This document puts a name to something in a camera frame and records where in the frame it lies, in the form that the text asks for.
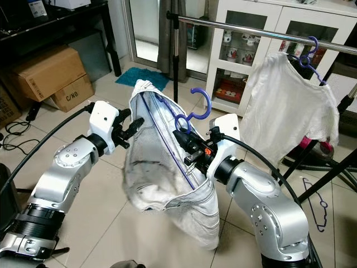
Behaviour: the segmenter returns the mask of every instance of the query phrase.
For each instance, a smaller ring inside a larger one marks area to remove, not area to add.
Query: white cabinet
[[[357,22],[355,17],[311,10],[329,10],[325,6],[296,5],[288,7],[289,2],[220,0],[216,20],[244,27],[252,27],[299,36],[315,36],[319,40],[344,44]],[[284,50],[294,54],[301,50],[305,54],[311,46],[302,46],[267,37],[249,36],[244,33],[226,32],[215,29],[207,78],[207,92],[212,98],[212,107],[244,116],[250,99],[250,90],[245,88],[254,67],[260,64],[267,53]],[[338,52],[319,49],[312,57],[312,65],[323,78]],[[310,69],[302,69],[298,62],[292,65],[305,78],[319,84],[317,76]]]

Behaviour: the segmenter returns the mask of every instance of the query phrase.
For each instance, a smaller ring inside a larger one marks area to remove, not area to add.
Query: clothes drying rack
[[[295,43],[301,43],[304,45],[314,46],[315,42],[306,37],[296,36],[296,35],[288,35],[286,33],[279,33],[273,31],[260,30],[256,28],[237,26],[222,22],[208,21],[202,20],[199,18],[185,17],[180,16],[175,13],[170,13],[169,11],[166,14],[167,19],[172,20],[173,22],[173,30],[174,30],[174,53],[172,57],[173,63],[173,99],[176,103],[178,103],[178,91],[179,91],[179,22],[185,23],[193,23],[196,25],[202,25],[207,27],[219,28],[223,30],[235,31],[235,32],[243,32],[257,36],[269,37],[273,39],[280,39],[291,41]],[[340,44],[330,43],[326,41],[319,41],[319,47],[323,47],[325,49],[335,50],[342,53],[347,53],[351,55],[357,55],[357,48],[351,46],[344,46]],[[342,99],[341,103],[338,106],[338,110],[340,113],[343,113],[349,105],[352,104],[352,101],[357,96],[357,84],[352,89],[352,91]],[[309,143],[309,145],[303,150],[303,152],[299,155],[299,157],[295,160],[293,165],[286,171],[284,174],[284,178],[287,179],[293,171],[301,164],[301,162],[305,159],[308,153],[313,149],[313,147],[317,144],[318,141],[313,140]],[[343,159],[340,163],[334,166],[328,173],[326,173],[320,180],[318,180],[312,187],[308,188],[304,193],[299,196],[299,201],[303,202],[307,198],[309,198],[313,193],[320,190],[324,185],[330,182],[335,176],[339,175],[343,170],[345,170],[348,166],[352,164],[357,164],[357,149],[355,149],[352,153],[350,153],[346,158]]]

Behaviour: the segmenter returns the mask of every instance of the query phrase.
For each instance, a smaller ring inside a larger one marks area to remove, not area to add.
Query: black table
[[[99,15],[103,21],[105,36],[108,42],[107,52],[110,53],[114,73],[116,76],[122,74],[119,57],[113,46],[114,34],[110,21],[108,1],[92,0],[90,5],[77,8],[73,11],[47,5],[45,7],[47,11],[46,17],[36,18],[31,23],[28,23],[26,27],[11,31],[9,35],[4,33],[0,34],[0,49],[2,52],[10,49],[11,45],[16,42],[23,43],[23,37],[31,37],[31,35],[38,34],[39,32],[41,32],[41,34],[46,34],[46,32],[50,33],[56,31],[58,27],[84,23],[86,20]]]

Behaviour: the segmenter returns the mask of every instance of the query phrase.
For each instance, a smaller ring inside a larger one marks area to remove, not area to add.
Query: tile floor
[[[125,64],[123,71],[133,66],[145,68],[143,65],[130,62]],[[110,101],[120,109],[127,107],[132,88],[116,84],[115,80],[113,74],[108,74],[96,81],[95,95],[89,100],[102,99]],[[164,90],[170,97],[173,96],[172,87],[172,82],[169,82]],[[202,98],[196,94],[191,95],[191,87],[205,87],[205,82],[190,78],[186,84],[180,83],[179,103],[187,112],[202,112]],[[32,127],[24,136],[16,138],[13,142],[20,143],[30,138],[44,137],[64,118],[86,104],[87,101],[68,113],[46,105],[42,106]],[[208,119],[193,123],[204,135],[209,119],[223,114],[213,110]],[[88,119],[88,114],[82,114],[51,137],[16,177],[17,187],[33,187],[50,165],[55,150],[87,132]],[[340,146],[336,148],[336,160],[341,160],[357,147],[357,139],[341,136],[340,140]],[[30,151],[33,145],[28,143],[25,150]],[[59,247],[69,246],[71,250],[46,261],[49,268],[109,268],[117,261],[128,259],[135,259],[149,268],[261,267],[253,228],[243,211],[227,195],[223,185],[216,185],[221,218],[220,244],[215,251],[205,251],[165,216],[157,213],[143,214],[127,202],[121,188],[124,156],[125,150],[117,148],[114,155],[102,157],[83,180],[81,191],[60,230]],[[250,152],[238,149],[237,157],[266,170]],[[23,155],[18,150],[8,152],[0,149],[0,161],[11,170],[22,158]],[[285,166],[279,168],[283,172],[287,170]],[[302,178],[314,183],[323,174],[295,171],[289,181],[297,194],[300,194],[304,189]],[[325,268],[356,268],[357,194],[339,179],[325,185],[319,193],[328,204],[323,232],[315,225],[309,203],[305,202],[303,208],[322,264]],[[324,224],[325,211],[320,206],[320,198],[316,194],[311,198],[311,206],[317,223]]]
[[[150,61],[157,61],[158,46],[149,42],[135,40],[136,51],[139,58]],[[208,60],[210,57],[210,43],[199,47],[197,50],[187,48],[186,67],[189,70],[198,71],[199,73],[207,73]]]

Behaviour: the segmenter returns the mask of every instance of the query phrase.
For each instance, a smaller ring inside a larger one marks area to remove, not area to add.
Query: white t-shirt
[[[242,140],[273,165],[304,136],[338,143],[339,113],[328,85],[312,85],[294,69],[286,53],[268,55],[251,75],[247,111],[240,124]]]

